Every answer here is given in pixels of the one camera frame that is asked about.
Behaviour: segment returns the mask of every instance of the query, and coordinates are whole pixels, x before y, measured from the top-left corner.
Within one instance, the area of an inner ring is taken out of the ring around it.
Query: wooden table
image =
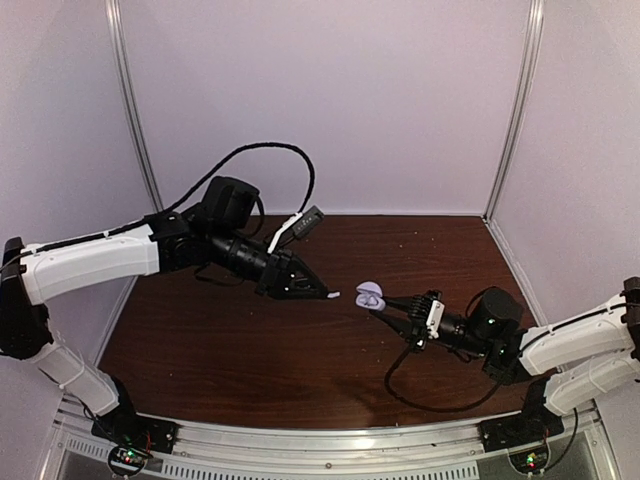
[[[503,387],[462,414],[397,402],[382,380],[405,343],[354,304],[365,280],[388,295],[442,290],[456,312],[490,285],[524,304],[479,218],[327,217],[292,247],[342,292],[339,299],[275,301],[254,295],[248,282],[215,287],[195,281],[192,271],[140,278],[101,367],[125,382],[143,413],[239,426],[411,425],[520,408],[526,385]],[[224,279],[223,270],[215,273]],[[524,326],[532,324],[527,311]],[[394,385],[416,402],[462,405],[492,386],[481,367],[429,346],[407,359]]]

